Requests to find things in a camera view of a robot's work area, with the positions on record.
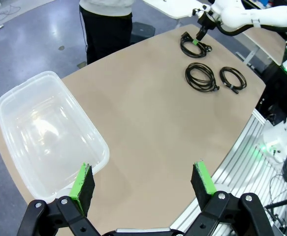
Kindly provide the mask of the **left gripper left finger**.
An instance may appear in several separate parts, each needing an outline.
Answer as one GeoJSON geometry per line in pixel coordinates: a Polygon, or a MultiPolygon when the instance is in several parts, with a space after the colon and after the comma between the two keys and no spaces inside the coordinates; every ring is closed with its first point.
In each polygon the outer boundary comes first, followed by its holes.
{"type": "Polygon", "coordinates": [[[92,167],[82,164],[72,189],[66,196],[31,201],[17,235],[55,236],[60,228],[69,228],[75,236],[98,236],[100,233],[87,219],[95,189],[92,167]]]}

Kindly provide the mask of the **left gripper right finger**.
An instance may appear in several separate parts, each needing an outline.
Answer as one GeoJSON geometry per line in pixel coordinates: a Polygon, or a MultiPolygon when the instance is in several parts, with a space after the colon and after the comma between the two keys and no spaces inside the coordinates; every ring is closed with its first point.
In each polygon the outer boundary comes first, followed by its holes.
{"type": "Polygon", "coordinates": [[[186,236],[211,236],[219,224],[229,225],[237,236],[274,235],[259,197],[244,193],[237,198],[218,191],[203,161],[193,164],[191,184],[201,212],[186,236]]]}

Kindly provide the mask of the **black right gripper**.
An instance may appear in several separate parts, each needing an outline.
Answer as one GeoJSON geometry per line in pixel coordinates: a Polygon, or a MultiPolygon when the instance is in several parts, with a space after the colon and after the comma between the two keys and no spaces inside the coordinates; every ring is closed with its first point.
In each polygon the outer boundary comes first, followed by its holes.
{"type": "Polygon", "coordinates": [[[193,40],[193,44],[198,44],[201,42],[201,40],[207,34],[207,30],[213,30],[216,27],[215,20],[207,13],[203,13],[197,22],[201,25],[201,28],[197,33],[196,38],[193,40]]]}

